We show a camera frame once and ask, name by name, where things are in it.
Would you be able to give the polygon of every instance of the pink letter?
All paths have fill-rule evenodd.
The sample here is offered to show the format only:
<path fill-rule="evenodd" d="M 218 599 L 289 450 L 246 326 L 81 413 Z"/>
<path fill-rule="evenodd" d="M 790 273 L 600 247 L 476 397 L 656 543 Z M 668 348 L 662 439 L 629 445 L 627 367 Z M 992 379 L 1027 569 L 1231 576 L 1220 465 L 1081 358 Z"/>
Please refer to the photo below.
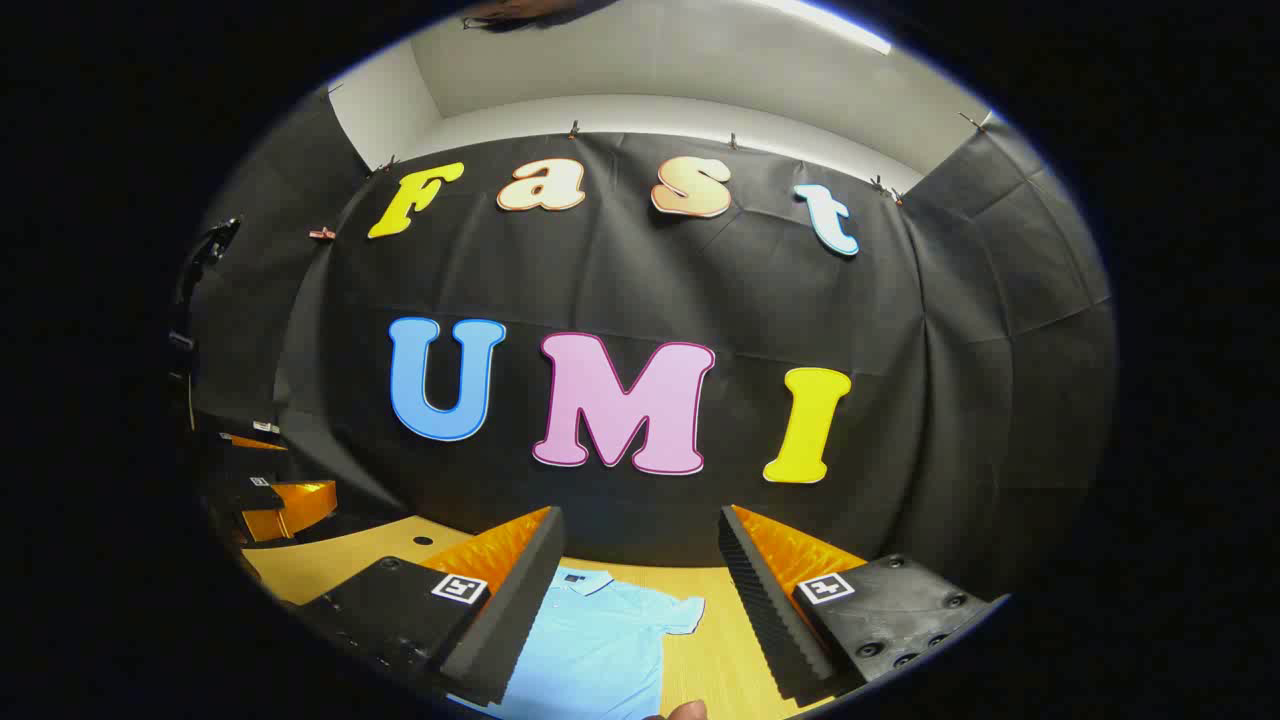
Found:
<path fill-rule="evenodd" d="M 543 340 L 552 359 L 552 402 L 547 438 L 534 445 L 534 457 L 548 465 L 573 468 L 586 462 L 577 443 L 577 418 L 595 443 L 600 461 L 622 460 L 640 425 L 648 420 L 645 443 L 631 457 L 637 470 L 654 475 L 691 475 L 703 469 L 698 454 L 698 400 L 703 377 L 716 354 L 701 345 L 668 342 L 649 356 L 631 389 L 622 389 L 600 338 L 554 333 Z"/>

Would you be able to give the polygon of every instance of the light blue letter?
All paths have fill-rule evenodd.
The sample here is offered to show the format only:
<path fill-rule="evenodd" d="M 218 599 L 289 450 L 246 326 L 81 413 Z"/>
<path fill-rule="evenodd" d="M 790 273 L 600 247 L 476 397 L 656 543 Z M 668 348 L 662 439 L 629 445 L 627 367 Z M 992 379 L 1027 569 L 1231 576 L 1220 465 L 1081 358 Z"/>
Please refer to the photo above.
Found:
<path fill-rule="evenodd" d="M 827 247 L 841 255 L 856 255 L 858 241 L 840 229 L 840 219 L 849 217 L 849 208 L 831 197 L 831 191 L 820 184 L 797 184 L 796 195 L 809 204 L 809 220 Z"/>
<path fill-rule="evenodd" d="M 392 409 L 404 427 L 431 439 L 458 441 L 476 433 L 489 414 L 489 366 L 507 328 L 493 320 L 462 320 L 453 338 L 462 345 L 458 404 L 436 410 L 426 401 L 426 354 L 440 325 L 425 318 L 401 318 L 392 336 Z"/>

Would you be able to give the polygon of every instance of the ceiling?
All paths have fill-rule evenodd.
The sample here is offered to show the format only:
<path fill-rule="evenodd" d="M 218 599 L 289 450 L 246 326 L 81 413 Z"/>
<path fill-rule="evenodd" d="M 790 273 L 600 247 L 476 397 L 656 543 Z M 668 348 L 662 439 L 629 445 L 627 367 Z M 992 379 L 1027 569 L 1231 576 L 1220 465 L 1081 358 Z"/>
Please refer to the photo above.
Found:
<path fill-rule="evenodd" d="M 617 0 L 507 33 L 458 18 L 410 38 L 445 118 L 571 95 L 668 95 L 773 113 L 925 174 L 987 108 L 893 47 L 882 55 L 753 0 Z"/>

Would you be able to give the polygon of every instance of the white wall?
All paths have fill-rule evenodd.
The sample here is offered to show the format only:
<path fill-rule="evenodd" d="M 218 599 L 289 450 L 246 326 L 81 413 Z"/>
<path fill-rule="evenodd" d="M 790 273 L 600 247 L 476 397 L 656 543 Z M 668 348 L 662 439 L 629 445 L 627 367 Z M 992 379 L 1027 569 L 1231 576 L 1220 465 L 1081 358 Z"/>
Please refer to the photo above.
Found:
<path fill-rule="evenodd" d="M 399 42 L 329 83 L 347 138 L 370 168 L 412 155 L 440 119 L 408 42 Z"/>
<path fill-rule="evenodd" d="M 580 132 L 682 135 L 724 143 L 733 132 L 739 145 L 826 165 L 868 182 L 878 174 L 886 187 L 899 192 L 906 192 L 922 177 L 869 147 L 780 115 L 654 95 L 579 95 L 474 110 L 431 124 L 403 158 L 508 137 L 568 135 L 573 120 Z"/>

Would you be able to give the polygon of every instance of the polo shirt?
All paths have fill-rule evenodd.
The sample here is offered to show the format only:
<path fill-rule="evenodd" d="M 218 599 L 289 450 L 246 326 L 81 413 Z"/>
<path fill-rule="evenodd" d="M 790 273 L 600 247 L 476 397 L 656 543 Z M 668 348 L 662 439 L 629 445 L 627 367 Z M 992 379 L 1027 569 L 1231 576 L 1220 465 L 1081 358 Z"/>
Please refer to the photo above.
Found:
<path fill-rule="evenodd" d="M 500 720 L 641 720 L 662 705 L 662 638 L 698 629 L 705 601 L 559 566 L 500 703 Z"/>

